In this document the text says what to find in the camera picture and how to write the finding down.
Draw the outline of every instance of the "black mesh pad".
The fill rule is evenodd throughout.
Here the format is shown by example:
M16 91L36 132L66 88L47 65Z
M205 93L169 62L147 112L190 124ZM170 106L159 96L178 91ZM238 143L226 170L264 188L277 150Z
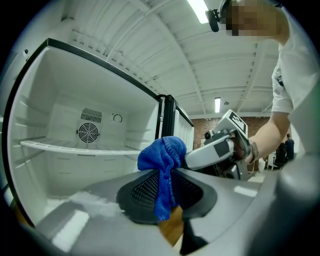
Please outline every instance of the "black mesh pad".
M205 216L217 201L216 191L181 171L171 172L175 200L183 209L182 220ZM116 201L124 214L136 223L157 224L155 203L158 195L159 171L153 170L122 186Z

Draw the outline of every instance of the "refrigerator shelf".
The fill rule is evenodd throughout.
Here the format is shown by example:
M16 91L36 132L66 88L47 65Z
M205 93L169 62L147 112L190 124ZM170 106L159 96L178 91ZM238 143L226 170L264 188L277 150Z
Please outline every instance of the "refrigerator shelf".
M58 139L38 138L33 140L24 140L20 144L25 147L67 154L85 154L98 156L126 156L138 155L139 150L135 150L126 146L119 145L99 145L84 144L79 142L64 141Z

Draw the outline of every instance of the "brick wall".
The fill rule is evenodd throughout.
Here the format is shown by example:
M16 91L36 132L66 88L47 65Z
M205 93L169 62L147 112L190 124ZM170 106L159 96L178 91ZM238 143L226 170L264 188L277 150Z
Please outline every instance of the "brick wall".
M242 117L241 118L248 125L249 137L256 134L260 127L266 124L269 117ZM212 118L207 121L206 119L193 119L194 124L194 141L193 149L200 148L201 139L205 138L205 132L209 131L219 122L220 118Z

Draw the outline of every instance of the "white ceiling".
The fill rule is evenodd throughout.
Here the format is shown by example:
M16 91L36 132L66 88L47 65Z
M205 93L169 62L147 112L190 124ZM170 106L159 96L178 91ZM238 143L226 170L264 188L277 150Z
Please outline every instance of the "white ceiling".
M205 0L218 8L220 0ZM187 0L67 0L69 43L112 63L156 94L171 94L189 114L214 117L229 108L257 116L272 101L278 59L272 40L213 33Z

